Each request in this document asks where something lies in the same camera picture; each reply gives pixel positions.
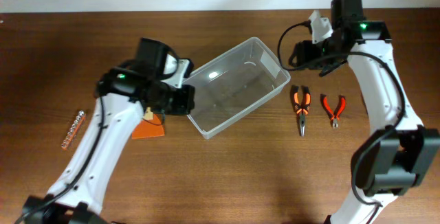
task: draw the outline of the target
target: brown wooden surface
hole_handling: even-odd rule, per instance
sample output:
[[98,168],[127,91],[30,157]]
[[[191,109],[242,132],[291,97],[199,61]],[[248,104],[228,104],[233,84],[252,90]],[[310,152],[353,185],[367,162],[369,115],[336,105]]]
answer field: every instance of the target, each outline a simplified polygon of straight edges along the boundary
[[[11,223],[29,194],[43,197],[55,182],[78,145],[76,140],[73,149],[60,148],[73,116],[93,109],[95,82],[131,58],[140,37],[169,44],[198,68],[252,36],[275,52],[284,29],[310,14],[4,14],[0,223]],[[367,10],[366,15],[387,23],[413,108],[427,127],[440,128],[440,10]],[[292,31],[283,54],[304,39],[310,39],[306,29]],[[292,84],[311,91],[304,138],[288,97]],[[347,98],[337,130],[319,104],[321,93],[332,107],[338,95]],[[369,136],[360,88],[348,66],[325,78],[317,71],[291,74],[280,95],[208,141],[187,117],[168,116],[165,129],[164,137],[127,143],[104,200],[102,216],[108,221],[322,223],[347,195],[351,156]],[[387,207],[377,223],[438,223],[439,175],[437,156],[424,183]]]

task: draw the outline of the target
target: pliers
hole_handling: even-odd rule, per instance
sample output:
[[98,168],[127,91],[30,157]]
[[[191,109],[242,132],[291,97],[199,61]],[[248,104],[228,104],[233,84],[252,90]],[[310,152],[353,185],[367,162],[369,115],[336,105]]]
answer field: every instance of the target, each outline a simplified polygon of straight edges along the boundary
[[335,114],[333,114],[333,111],[330,109],[329,104],[327,103],[327,96],[324,96],[324,98],[322,99],[322,103],[324,104],[325,111],[327,112],[327,114],[329,114],[329,117],[331,118],[331,125],[333,126],[333,128],[337,128],[339,126],[338,124],[339,115],[341,115],[341,113],[345,109],[345,97],[344,96],[339,97],[339,104],[338,104],[339,108],[337,108]]
[[299,87],[293,86],[292,87],[292,93],[293,93],[293,103],[294,103],[294,110],[296,115],[299,116],[299,126],[300,126],[300,133],[301,136],[304,136],[305,131],[305,116],[309,114],[309,108],[310,108],[310,91],[309,87],[303,87],[302,92],[304,93],[304,98],[302,99],[302,104],[298,101],[298,90]]

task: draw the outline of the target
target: gray plastic container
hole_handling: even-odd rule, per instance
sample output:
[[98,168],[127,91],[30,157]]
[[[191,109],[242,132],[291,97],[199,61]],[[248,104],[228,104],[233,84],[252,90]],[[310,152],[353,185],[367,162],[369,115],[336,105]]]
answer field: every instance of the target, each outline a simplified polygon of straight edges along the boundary
[[270,49],[259,38],[249,38],[184,81],[196,89],[188,118],[210,139],[279,94],[289,81]]

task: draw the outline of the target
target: sticker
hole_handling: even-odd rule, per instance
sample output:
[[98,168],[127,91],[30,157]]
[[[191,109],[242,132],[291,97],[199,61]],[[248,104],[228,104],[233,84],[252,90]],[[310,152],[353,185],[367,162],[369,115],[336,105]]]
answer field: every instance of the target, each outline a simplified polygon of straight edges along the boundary
[[271,75],[276,78],[278,73],[280,72],[280,67],[275,63],[275,61],[269,56],[267,52],[263,52],[260,61],[271,73]]

